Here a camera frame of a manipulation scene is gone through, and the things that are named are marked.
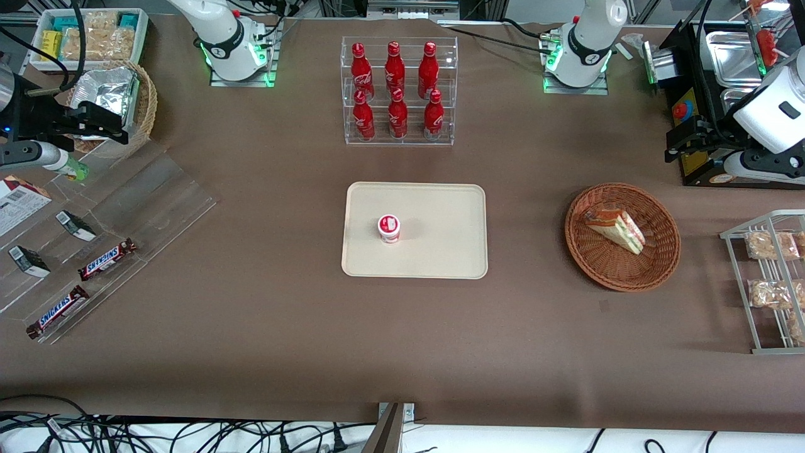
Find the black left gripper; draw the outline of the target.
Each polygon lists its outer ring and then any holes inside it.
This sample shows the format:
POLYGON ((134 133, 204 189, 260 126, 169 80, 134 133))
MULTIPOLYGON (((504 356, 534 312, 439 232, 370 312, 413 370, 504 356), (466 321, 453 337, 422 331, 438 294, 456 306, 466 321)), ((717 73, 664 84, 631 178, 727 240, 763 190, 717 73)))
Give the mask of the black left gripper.
POLYGON ((719 149, 732 152, 734 144, 718 135, 711 126, 704 116, 691 116, 676 125, 674 134, 666 135, 665 163, 700 151, 708 155, 719 149))

